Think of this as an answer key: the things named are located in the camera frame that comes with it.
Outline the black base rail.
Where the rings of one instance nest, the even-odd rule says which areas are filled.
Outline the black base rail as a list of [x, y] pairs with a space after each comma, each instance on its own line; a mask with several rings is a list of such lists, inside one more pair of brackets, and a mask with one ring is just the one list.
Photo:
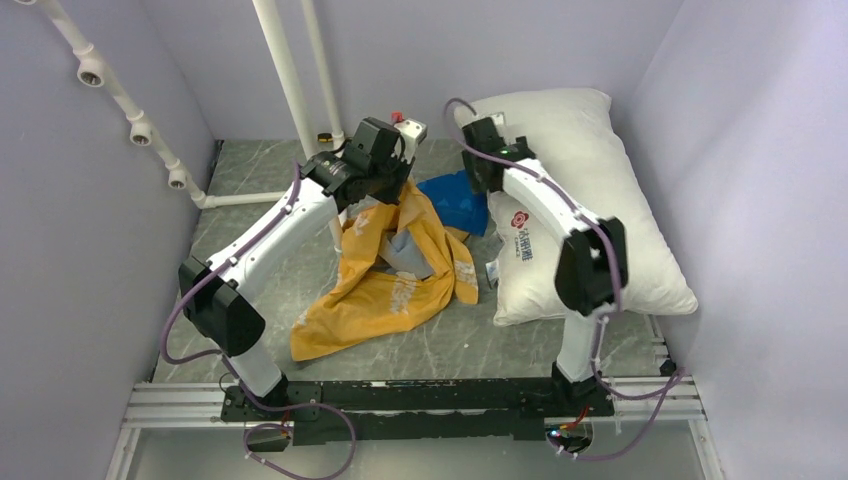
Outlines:
[[296, 446], [356, 439], [509, 437], [540, 440], [557, 421], [611, 417], [613, 402], [595, 381], [549, 377], [393, 381], [292, 381], [290, 414], [263, 411], [238, 386], [225, 391], [228, 424], [286, 421]]

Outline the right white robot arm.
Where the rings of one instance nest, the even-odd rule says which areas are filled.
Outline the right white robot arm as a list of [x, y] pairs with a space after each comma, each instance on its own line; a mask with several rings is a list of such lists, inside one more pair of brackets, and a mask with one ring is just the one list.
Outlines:
[[550, 392], [557, 411], [574, 415], [604, 394], [599, 352], [628, 282], [625, 228], [619, 219], [601, 218], [574, 200], [526, 138], [508, 142], [499, 131], [502, 125], [503, 117], [492, 115], [463, 126], [463, 161], [473, 189], [517, 200], [557, 242], [552, 285], [567, 312]]

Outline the yellow and blue pillowcase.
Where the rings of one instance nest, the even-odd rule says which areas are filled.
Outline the yellow and blue pillowcase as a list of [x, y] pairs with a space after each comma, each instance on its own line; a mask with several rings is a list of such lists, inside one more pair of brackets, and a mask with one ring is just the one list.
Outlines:
[[376, 203], [344, 225], [337, 284], [295, 321], [291, 356], [313, 360], [410, 331], [452, 300], [479, 300], [472, 255], [407, 182], [398, 204]]

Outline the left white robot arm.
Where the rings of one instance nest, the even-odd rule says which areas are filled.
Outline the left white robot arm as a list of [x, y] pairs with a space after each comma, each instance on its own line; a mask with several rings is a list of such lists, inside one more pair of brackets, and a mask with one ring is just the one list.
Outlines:
[[398, 204], [427, 132], [412, 119], [363, 119], [340, 152], [320, 151], [297, 166], [282, 198], [240, 237], [205, 261], [190, 257], [180, 266], [185, 317], [215, 344], [261, 419], [279, 417], [289, 396], [285, 374], [262, 343], [266, 321], [255, 297], [283, 260], [347, 207], [367, 197]]

